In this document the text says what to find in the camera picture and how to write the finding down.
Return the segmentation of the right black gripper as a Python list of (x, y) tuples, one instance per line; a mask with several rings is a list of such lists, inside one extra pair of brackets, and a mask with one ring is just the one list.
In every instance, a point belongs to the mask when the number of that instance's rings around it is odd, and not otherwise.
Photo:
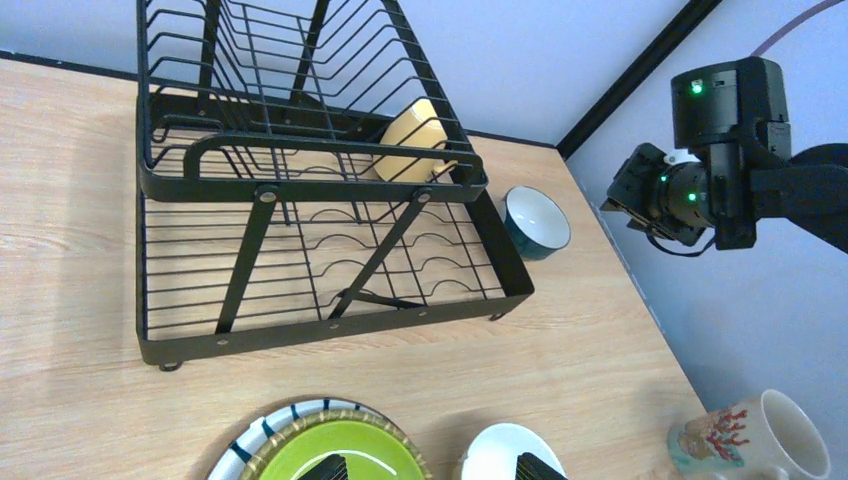
[(709, 209), (707, 169), (699, 161), (671, 163), (651, 143), (638, 145), (615, 174), (600, 209), (630, 217), (627, 227), (694, 246), (715, 226)]

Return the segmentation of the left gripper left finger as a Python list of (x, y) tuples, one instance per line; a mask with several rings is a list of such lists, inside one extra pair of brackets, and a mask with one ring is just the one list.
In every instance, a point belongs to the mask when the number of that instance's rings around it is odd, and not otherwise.
[(339, 454), (331, 454), (310, 467), (299, 480), (347, 480), (349, 478), (346, 459)]

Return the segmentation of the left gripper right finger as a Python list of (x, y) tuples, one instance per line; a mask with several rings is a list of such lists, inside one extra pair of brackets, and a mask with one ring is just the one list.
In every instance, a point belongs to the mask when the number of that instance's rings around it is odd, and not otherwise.
[(524, 452), (517, 457), (515, 480), (567, 480), (567, 477), (531, 452)]

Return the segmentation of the plain white bowl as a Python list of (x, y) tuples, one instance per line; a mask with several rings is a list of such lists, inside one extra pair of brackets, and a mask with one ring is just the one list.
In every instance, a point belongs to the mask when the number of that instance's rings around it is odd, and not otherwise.
[(549, 445), (534, 431), (514, 423), (483, 429), (454, 468), (453, 479), (515, 479), (517, 457), (531, 452), (560, 473), (566, 473)]

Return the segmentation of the teal patterned white bowl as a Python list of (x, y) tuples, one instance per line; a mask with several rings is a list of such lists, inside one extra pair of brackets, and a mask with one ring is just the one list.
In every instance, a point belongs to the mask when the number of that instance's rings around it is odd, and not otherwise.
[(511, 188), (500, 207), (508, 236), (526, 260), (544, 260), (571, 242), (572, 231), (566, 215), (550, 197), (535, 188)]

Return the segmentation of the yellow mug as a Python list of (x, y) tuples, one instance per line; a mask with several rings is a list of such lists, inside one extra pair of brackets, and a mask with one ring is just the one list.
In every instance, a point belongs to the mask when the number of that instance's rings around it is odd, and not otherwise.
[[(412, 148), (444, 149), (447, 134), (429, 99), (416, 100), (386, 129), (381, 144)], [(439, 160), (420, 155), (374, 156), (373, 168), (383, 181), (426, 183), (450, 172), (456, 160)]]

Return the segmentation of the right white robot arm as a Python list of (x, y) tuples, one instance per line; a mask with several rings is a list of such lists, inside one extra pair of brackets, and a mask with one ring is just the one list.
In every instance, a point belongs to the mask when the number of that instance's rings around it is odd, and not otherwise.
[(713, 230), (717, 250), (754, 246), (756, 223), (784, 218), (847, 249), (847, 146), (793, 153), (781, 67), (749, 56), (681, 73), (670, 82), (675, 146), (693, 155), (672, 162), (638, 145), (615, 174), (601, 208), (629, 216), (628, 228), (687, 246)]

